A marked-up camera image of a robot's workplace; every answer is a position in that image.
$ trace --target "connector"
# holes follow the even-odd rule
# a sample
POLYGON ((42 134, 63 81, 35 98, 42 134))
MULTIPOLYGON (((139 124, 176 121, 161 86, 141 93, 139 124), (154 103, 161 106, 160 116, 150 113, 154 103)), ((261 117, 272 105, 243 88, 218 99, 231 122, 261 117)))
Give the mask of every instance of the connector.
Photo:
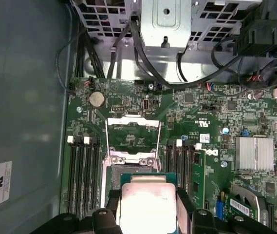
POLYGON ((216 201, 216 216, 220 220, 224 220, 224 206, 225 206, 225 203, 222 202, 221 200, 216 201))

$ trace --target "metal bracket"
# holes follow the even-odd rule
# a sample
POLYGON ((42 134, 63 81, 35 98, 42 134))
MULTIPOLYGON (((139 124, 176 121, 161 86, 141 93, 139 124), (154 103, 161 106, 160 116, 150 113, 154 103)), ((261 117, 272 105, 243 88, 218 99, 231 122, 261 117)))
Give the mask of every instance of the metal bracket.
POLYGON ((106 196, 106 177, 107 167, 111 165, 125 165, 126 163, 138 164, 141 166, 149 166, 161 171, 161 162, 158 155, 159 142, 160 142, 161 122, 158 120, 147 120, 139 115, 125 115, 122 118, 108 118, 106 119, 106 143, 107 153, 103 160, 102 168, 102 183, 101 183, 101 199, 100 207, 105 207, 105 196, 106 196), (128 125, 129 123, 137 123, 140 126, 150 126, 158 129, 158 139, 156 149, 151 150, 149 153, 137 153, 131 155, 128 152, 115 151, 113 147, 109 145, 109 133, 108 126, 111 125, 128 125))

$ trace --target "blue capacitor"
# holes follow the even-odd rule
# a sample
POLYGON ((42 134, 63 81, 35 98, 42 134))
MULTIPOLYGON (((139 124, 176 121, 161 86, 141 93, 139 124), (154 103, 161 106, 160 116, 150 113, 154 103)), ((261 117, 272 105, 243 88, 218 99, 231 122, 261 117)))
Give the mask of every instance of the blue capacitor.
POLYGON ((229 133, 229 129, 228 128, 223 128, 221 130, 221 134, 228 134, 229 133))
POLYGON ((182 136, 181 136, 181 139, 182 139, 182 140, 188 140, 188 136, 182 135, 182 136))

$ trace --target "wire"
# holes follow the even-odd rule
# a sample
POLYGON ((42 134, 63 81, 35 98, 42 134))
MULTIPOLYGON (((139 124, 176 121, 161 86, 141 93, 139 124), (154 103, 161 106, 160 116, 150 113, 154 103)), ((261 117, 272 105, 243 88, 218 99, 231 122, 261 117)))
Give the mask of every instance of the wire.
MULTIPOLYGON (((277 83, 275 83, 275 80, 272 82, 271 85, 269 85, 269 83, 267 81, 264 81, 262 82, 261 84, 262 85, 265 85, 264 87, 252 87, 252 86, 247 86, 246 84, 244 84, 241 80, 241 67, 242 67, 242 64, 243 64, 243 60, 244 60, 244 57, 241 58, 240 62, 239 62, 239 65, 238 65, 238 71, 237 71, 237 74, 238 74, 238 82, 240 84, 240 86, 242 88, 245 88, 245 89, 250 89, 250 90, 265 90, 265 89, 270 89, 270 88, 274 88, 274 87, 277 87, 277 83)), ((271 66, 272 65, 272 62, 270 62, 269 64, 267 64, 262 71, 264 71, 264 74, 265 73, 268 73, 268 72, 271 72, 271 70, 276 70, 277 69, 277 66, 271 66)), ((262 79, 263 77, 263 72, 260 72, 260 78, 262 79)))
POLYGON ((70 41, 68 41, 63 47, 61 47, 58 52, 56 53, 56 59, 55 59, 55 66, 56 66, 56 75, 58 78, 58 81, 60 83, 60 85, 64 88, 64 90, 68 93, 75 93, 73 90, 70 90, 69 88, 67 88, 67 86, 65 85, 63 79, 61 78, 61 74, 60 74, 60 68, 59 68, 59 56, 61 54, 61 52, 67 47, 69 46, 71 43, 73 43, 74 41, 76 41, 82 34, 84 34, 87 31, 87 28, 83 28, 77 35, 75 35, 70 41))
MULTIPOLYGON (((141 44, 141 39, 140 39, 140 36, 139 36, 139 33, 138 33, 137 23, 134 22, 134 21, 131 22, 130 28, 131 28, 132 37, 133 37, 133 40, 134 40, 134 46, 135 46, 135 48, 137 50, 137 53, 138 53, 139 57, 141 58, 143 64, 145 65, 146 69, 154 76, 154 78, 158 82, 161 82, 163 85, 165 85, 166 87, 171 88, 171 89, 184 89, 184 88, 189 88, 189 87, 193 87, 193 86, 196 86, 198 84, 204 83, 204 82, 206 82, 206 81, 208 81, 212 78, 215 78, 216 76, 221 74, 228 67, 230 67, 231 65, 233 65, 235 62, 237 62, 240 59, 239 57, 236 57, 236 58, 232 59, 229 63, 227 63, 223 68, 217 70, 216 72, 214 72, 214 73, 212 73, 212 74, 210 74, 210 75, 208 75, 204 78, 196 80, 194 82, 183 83, 183 84, 170 84, 155 70, 155 68, 149 62, 149 60, 148 60, 148 58, 147 58, 147 56, 146 56, 146 54, 143 50, 142 44, 141 44)), ((182 73, 182 70, 181 70, 181 67, 180 67, 180 64, 178 66, 178 70, 180 72, 181 77, 184 77, 184 75, 182 73)))
POLYGON ((220 97, 237 97, 237 96, 240 96, 242 94, 245 94, 248 91, 247 89, 245 89, 245 90, 242 90, 242 91, 240 91, 239 93, 236 93, 236 94, 221 94, 221 93, 215 92, 213 90, 214 83, 211 83, 211 84, 207 83, 206 85, 207 85, 208 91, 210 91, 211 93, 213 93, 217 96, 220 96, 220 97))
MULTIPOLYGON (((211 59, 212 59, 213 64, 214 64, 218 69, 221 69, 221 68, 223 67, 223 65, 222 65, 220 62, 218 62, 218 60, 217 60, 216 57, 215 57, 216 48, 217 48, 218 46, 220 46, 221 44, 223 44, 224 42, 226 42, 226 41, 236 40, 236 39, 238 39, 237 36, 232 36, 232 37, 224 38, 224 39, 222 39, 221 41, 219 41, 219 42, 213 47, 213 49, 212 49, 212 51, 211 51, 211 59)), ((226 71, 227 71, 227 72, 230 72, 230 73, 232 73, 232 74, 235 74, 235 75, 237 74, 234 70, 231 70, 231 69, 229 69, 229 68, 227 68, 226 71)))
POLYGON ((109 66, 108 74, 107 74, 107 78, 108 79, 111 79, 112 75, 113 75, 113 70, 114 70, 114 66, 115 66, 115 62, 116 62, 116 58, 117 58, 117 46, 118 46, 118 43, 122 40, 122 38, 124 38, 126 36, 126 34, 128 32, 129 32, 129 24, 126 25, 126 27, 123 29, 122 33, 117 37, 117 39, 115 40, 114 44, 112 45, 114 50, 112 50, 112 52, 111 52, 110 66, 109 66))
POLYGON ((85 33, 83 34, 84 38, 85 38, 85 47, 89 53, 89 57, 91 60, 91 65, 94 68, 94 73, 96 75, 97 78, 105 78, 105 74, 104 74, 104 70, 103 67, 101 65, 101 61, 98 57, 97 52, 95 51, 95 48, 93 46, 91 37, 89 35, 89 33, 87 31, 85 31, 85 33))

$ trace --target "motherboard mounting screw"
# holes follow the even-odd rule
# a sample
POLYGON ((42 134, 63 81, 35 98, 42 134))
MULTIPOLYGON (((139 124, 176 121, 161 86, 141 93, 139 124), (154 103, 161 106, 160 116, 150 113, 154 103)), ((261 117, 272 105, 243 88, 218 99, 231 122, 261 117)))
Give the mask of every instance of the motherboard mounting screw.
POLYGON ((149 90, 153 90, 153 88, 154 88, 153 83, 150 83, 150 84, 148 85, 148 89, 149 89, 149 90))
POLYGON ((239 221, 239 222, 243 222, 244 221, 244 219, 241 216, 236 216, 235 220, 239 221))
POLYGON ((76 111, 77 111, 78 113, 81 113, 81 112, 83 111, 83 109, 82 109, 81 106, 78 106, 78 107, 76 108, 76 111))
POLYGON ((207 212, 206 211, 199 211, 199 214, 201 214, 201 215, 207 215, 207 212))
POLYGON ((153 165, 153 160, 152 160, 152 159, 149 159, 149 160, 147 161, 147 165, 148 165, 148 166, 152 166, 152 165, 153 165))
POLYGON ((226 161, 221 162, 221 167, 227 167, 227 166, 228 166, 228 162, 226 162, 226 161))

